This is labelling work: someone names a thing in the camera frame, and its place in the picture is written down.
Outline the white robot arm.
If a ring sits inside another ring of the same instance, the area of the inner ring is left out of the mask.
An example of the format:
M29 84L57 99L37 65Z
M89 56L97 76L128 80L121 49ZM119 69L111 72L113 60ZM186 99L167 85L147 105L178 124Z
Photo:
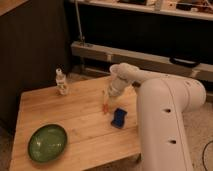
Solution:
M110 101L137 83L137 119L142 171L194 171L183 114L206 101L203 84L193 78L142 70L128 63L110 67Z

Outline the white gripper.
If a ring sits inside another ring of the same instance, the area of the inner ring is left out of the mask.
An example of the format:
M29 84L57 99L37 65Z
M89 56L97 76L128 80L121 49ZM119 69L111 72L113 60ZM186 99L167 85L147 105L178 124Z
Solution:
M120 96L125 88L130 85L130 82L127 79L123 79L119 76L114 77L108 87L108 94L110 97ZM108 94L103 97L103 107L108 107L109 105L109 96Z

